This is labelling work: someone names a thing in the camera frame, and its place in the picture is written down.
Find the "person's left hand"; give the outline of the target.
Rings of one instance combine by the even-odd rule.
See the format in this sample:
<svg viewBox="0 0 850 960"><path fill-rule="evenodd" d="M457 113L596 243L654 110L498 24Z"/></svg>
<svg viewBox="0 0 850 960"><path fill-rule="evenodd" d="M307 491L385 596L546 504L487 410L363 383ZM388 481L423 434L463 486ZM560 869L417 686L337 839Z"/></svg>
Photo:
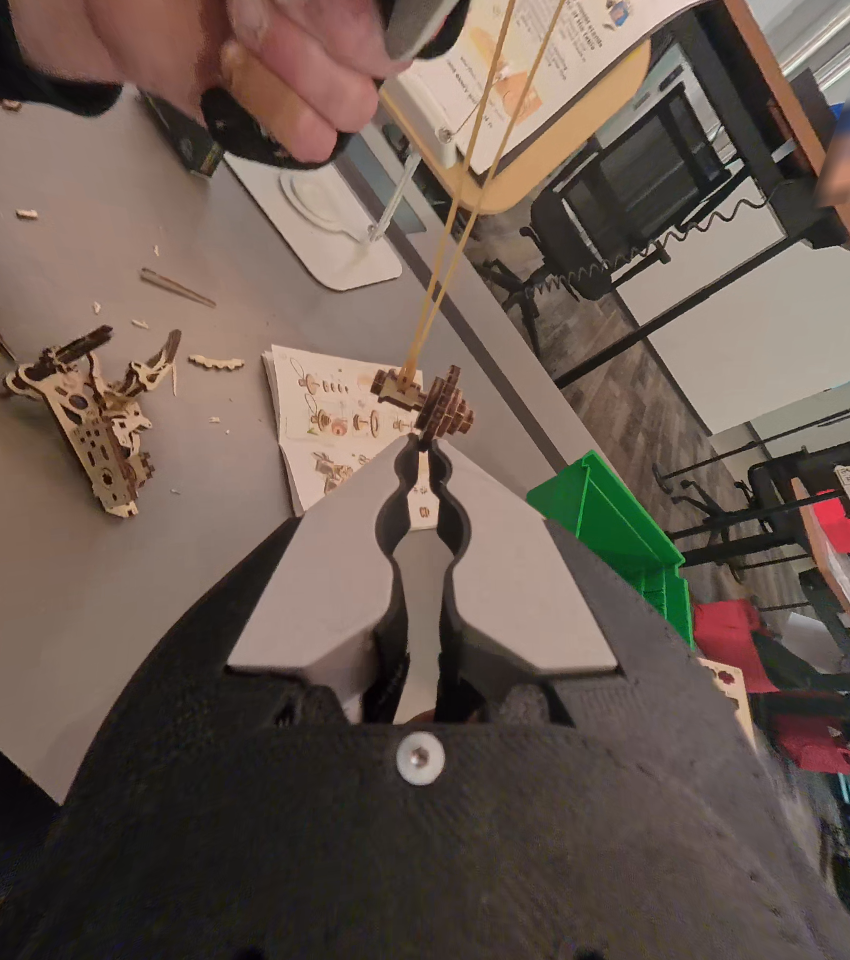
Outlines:
<svg viewBox="0 0 850 960"><path fill-rule="evenodd" d="M331 159L378 105L389 59L375 2L83 2L116 78L204 125L229 93L292 160Z"/></svg>

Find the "partly assembled wooden model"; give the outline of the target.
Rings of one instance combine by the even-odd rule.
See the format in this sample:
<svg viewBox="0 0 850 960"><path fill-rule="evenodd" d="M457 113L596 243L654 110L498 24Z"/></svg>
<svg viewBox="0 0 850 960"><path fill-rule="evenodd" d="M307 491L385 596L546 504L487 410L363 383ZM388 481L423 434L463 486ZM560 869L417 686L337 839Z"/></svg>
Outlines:
<svg viewBox="0 0 850 960"><path fill-rule="evenodd" d="M141 435L153 427L140 397L157 389L176 369L181 331L173 329L159 351L143 362L130 361L122 378L107 380L96 349L107 344L112 327L42 350L2 380L1 394L41 402L53 416L86 475L92 494L110 516L138 513L141 488L154 476Z"/></svg>

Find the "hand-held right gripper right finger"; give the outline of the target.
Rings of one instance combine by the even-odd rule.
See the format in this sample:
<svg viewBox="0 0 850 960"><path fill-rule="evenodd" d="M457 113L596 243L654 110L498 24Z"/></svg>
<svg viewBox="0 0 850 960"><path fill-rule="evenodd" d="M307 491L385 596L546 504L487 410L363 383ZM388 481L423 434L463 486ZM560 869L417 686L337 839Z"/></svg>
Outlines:
<svg viewBox="0 0 850 960"><path fill-rule="evenodd" d="M571 562L588 551L558 534L512 493L445 440L429 450L438 499L436 533L451 553L439 615L438 684L433 718L467 721L503 704L516 687L604 677L619 667Z"/></svg>

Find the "wooden cutout parts sheet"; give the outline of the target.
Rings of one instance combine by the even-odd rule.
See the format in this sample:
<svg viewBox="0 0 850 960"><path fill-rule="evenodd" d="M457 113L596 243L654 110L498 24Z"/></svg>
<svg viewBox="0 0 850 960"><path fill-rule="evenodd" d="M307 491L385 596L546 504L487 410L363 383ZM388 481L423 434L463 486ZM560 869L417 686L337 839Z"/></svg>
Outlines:
<svg viewBox="0 0 850 960"><path fill-rule="evenodd" d="M703 656L699 656L697 659L709 671L719 692L731 703L733 713L745 739L752 750L756 752L755 724L743 672L735 666Z"/></svg>

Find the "small red plastic bin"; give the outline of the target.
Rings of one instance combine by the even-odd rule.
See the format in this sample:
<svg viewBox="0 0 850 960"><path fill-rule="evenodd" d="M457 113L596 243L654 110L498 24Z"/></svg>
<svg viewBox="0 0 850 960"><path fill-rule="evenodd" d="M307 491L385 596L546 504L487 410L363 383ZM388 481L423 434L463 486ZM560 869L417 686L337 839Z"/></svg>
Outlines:
<svg viewBox="0 0 850 960"><path fill-rule="evenodd" d="M813 505L818 524L830 545L839 553L850 555L850 516L844 501L836 497Z"/></svg>

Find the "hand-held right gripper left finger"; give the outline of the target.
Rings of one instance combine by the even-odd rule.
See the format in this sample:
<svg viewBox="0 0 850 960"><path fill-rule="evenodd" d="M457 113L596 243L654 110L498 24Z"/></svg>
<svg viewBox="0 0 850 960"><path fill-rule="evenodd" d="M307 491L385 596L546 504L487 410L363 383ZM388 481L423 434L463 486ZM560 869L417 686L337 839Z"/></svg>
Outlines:
<svg viewBox="0 0 850 960"><path fill-rule="evenodd" d="M332 690L349 716L391 724L410 669L396 546L409 533L419 440L400 437L299 518L227 659Z"/></svg>

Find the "wooden gear axle assembly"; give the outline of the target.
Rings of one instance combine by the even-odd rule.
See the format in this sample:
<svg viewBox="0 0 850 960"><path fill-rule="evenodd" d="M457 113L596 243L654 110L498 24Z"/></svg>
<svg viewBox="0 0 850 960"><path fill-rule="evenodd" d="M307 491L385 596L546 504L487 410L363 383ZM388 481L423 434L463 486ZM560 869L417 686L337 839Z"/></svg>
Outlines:
<svg viewBox="0 0 850 960"><path fill-rule="evenodd" d="M412 428L423 450L445 436L466 434L474 425L474 410L459 386L461 373L458 366L449 366L446 375L435 377L426 390L412 380L401 379L394 369L380 368L370 390L378 402L416 414Z"/></svg>

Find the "paper assembly instruction sheet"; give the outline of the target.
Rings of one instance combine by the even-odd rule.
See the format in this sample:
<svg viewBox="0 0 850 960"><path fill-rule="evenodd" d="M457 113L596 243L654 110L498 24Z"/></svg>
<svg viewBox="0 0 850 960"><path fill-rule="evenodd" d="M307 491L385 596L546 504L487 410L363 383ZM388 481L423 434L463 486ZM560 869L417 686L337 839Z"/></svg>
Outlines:
<svg viewBox="0 0 850 960"><path fill-rule="evenodd" d="M411 413L371 392L378 364L281 345L262 357L297 516L414 432Z"/></svg>

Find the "person's left forearm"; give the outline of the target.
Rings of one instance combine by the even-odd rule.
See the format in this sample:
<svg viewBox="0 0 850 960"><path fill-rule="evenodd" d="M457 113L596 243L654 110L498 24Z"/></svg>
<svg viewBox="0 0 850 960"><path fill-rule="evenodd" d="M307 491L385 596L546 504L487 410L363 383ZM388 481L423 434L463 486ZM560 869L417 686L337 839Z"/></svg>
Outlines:
<svg viewBox="0 0 850 960"><path fill-rule="evenodd" d="M54 107L81 117L99 117L118 102L119 83L54 78L29 66L12 26L10 4L0 1L0 101Z"/></svg>

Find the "white rounded pad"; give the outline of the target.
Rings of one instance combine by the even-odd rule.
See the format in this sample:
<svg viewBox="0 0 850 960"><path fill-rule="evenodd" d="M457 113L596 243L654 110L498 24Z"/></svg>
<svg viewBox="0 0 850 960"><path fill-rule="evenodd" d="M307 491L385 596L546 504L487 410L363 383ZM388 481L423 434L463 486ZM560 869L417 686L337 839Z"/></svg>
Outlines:
<svg viewBox="0 0 850 960"><path fill-rule="evenodd" d="M369 212L339 170L276 169L230 152L224 161L308 273L333 292L399 279L391 243L373 239Z"/></svg>

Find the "stacked green plastic bins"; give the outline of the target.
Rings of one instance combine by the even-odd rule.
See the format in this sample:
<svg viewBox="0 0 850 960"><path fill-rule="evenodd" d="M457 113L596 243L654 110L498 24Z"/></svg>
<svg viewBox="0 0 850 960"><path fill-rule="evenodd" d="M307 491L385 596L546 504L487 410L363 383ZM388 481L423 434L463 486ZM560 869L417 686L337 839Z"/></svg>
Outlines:
<svg viewBox="0 0 850 960"><path fill-rule="evenodd" d="M685 558L599 452L585 453L530 489L526 499L601 558L688 646L695 646Z"/></svg>

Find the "clear plastic pipette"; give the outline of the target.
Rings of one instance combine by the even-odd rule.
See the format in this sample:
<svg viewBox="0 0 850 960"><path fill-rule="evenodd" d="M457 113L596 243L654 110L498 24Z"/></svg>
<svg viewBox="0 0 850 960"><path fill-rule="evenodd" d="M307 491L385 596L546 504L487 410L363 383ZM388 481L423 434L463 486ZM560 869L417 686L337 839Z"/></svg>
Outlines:
<svg viewBox="0 0 850 960"><path fill-rule="evenodd" d="M392 224L395 218L396 211L404 200L404 195L407 188L414 180L414 175L419 168L420 162L421 154L419 151L416 149L409 149L407 158L404 161L402 174L395 183L393 192L387 204L385 205L381 216L377 222L369 227L367 235L367 242L369 245L377 243L387 233L389 226Z"/></svg>

